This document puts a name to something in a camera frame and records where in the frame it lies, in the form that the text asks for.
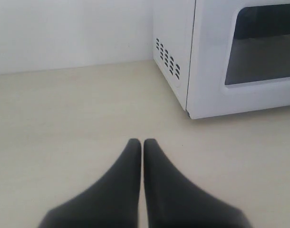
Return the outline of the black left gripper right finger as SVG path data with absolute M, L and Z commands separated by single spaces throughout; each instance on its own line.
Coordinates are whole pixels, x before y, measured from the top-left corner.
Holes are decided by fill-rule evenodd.
M 245 214 L 205 192 L 167 158 L 156 139 L 144 141 L 144 188 L 150 228 L 250 228 Z

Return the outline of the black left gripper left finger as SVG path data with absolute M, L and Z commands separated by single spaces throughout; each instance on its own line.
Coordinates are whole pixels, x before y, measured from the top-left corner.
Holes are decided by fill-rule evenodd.
M 41 228 L 136 228 L 142 148 L 129 139 L 119 158 L 92 186 L 50 210 Z

